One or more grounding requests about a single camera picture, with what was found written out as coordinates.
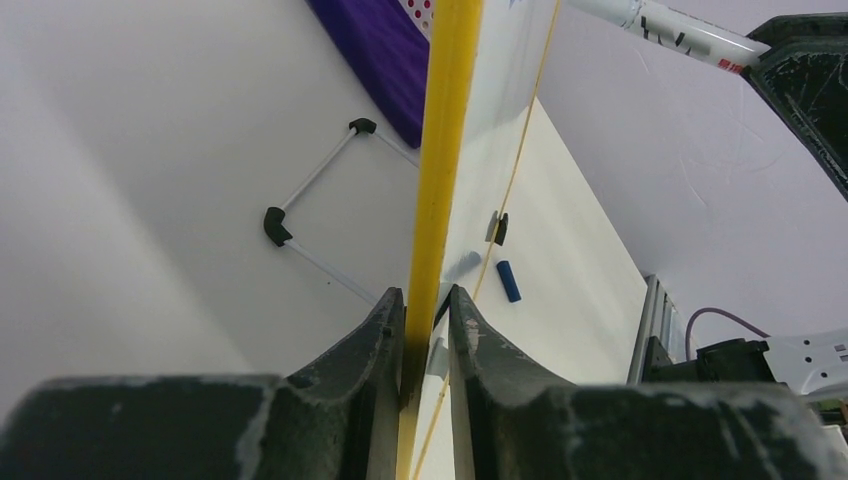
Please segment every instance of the white pipe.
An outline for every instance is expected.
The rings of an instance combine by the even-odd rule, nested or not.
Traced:
[[[348,290],[355,293],[359,298],[365,300],[368,305],[371,305],[372,307],[374,305],[377,305],[377,298],[375,296],[368,293],[364,288],[360,287],[356,282],[348,278],[345,274],[333,268],[333,266],[329,263],[309,253],[308,250],[301,247],[299,243],[294,241],[294,239],[288,240],[286,242],[286,246],[297,252],[301,257],[305,258],[306,260],[309,260],[309,262],[311,262],[319,269],[323,270],[324,273],[332,277],[335,281],[347,287]]]
[[[339,152],[347,144],[347,142],[349,142],[350,139],[353,138],[355,135],[355,128],[351,128],[350,130],[348,130],[347,135],[345,135],[342,141],[336,144],[330,154],[327,155],[327,157],[324,158],[324,160],[322,160],[317,167],[315,167],[315,170],[313,170],[312,173],[310,173],[304,181],[300,182],[300,185],[298,185],[297,189],[295,189],[295,191],[291,195],[289,195],[289,198],[287,198],[286,201],[283,202],[282,205],[280,205],[280,210],[285,211],[289,206],[291,206],[291,204],[294,203],[295,200],[297,200],[297,197],[299,197],[306,190],[306,188],[309,187],[309,185],[313,181],[315,181],[315,178],[318,177],[318,175],[320,175],[325,168],[327,168],[327,165],[329,165],[330,162],[332,162],[333,159],[336,158],[336,155],[339,154]]]
[[[382,133],[380,133],[379,130],[374,130],[374,135],[377,138],[379,138],[380,140],[382,140],[383,143],[392,147],[392,150],[398,152],[401,157],[403,157],[404,159],[406,159],[407,162],[409,162],[410,165],[412,165],[415,168],[418,168],[418,163],[416,163],[415,159],[412,158],[408,153],[406,153],[406,151],[403,148],[401,148],[400,145],[395,143],[391,138],[383,135]]]
[[[771,47],[651,0],[568,0],[592,16],[731,73],[759,63]]]

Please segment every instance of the blue marker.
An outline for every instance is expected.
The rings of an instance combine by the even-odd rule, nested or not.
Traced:
[[[501,283],[504,285],[504,290],[506,291],[506,298],[509,299],[509,303],[515,303],[521,300],[521,294],[518,292],[518,285],[515,283],[515,276],[512,274],[512,267],[509,266],[509,262],[506,260],[501,260],[497,264],[498,275],[501,277]]]

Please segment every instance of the white wall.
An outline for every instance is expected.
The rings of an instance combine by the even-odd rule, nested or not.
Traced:
[[[261,230],[383,122],[304,1],[4,2],[0,65],[0,416],[60,374],[288,374],[370,310]],[[357,139],[287,225],[405,288],[416,180]]]
[[[844,0],[668,0],[748,33]],[[540,98],[636,264],[684,317],[772,334],[845,326],[848,204],[741,79],[566,8]],[[702,344],[746,335],[715,316]]]

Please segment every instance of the black corner joint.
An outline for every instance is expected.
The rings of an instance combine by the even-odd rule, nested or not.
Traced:
[[[356,134],[367,133],[371,135],[374,131],[377,130],[377,124],[367,118],[357,118],[356,120],[347,124],[347,128],[356,129]]]
[[[506,240],[506,228],[509,226],[509,214],[504,212],[501,219],[498,220],[498,232],[495,234],[495,243],[503,247],[503,242]]]
[[[262,222],[262,227],[265,229],[265,235],[274,242],[274,245],[282,247],[287,241],[294,238],[292,234],[283,226],[283,219],[286,218],[286,212],[279,207],[268,207],[265,211],[265,220]]]

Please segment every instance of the purple fabric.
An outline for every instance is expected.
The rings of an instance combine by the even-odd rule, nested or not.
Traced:
[[[400,137],[420,147],[430,44],[398,0],[306,1]]]

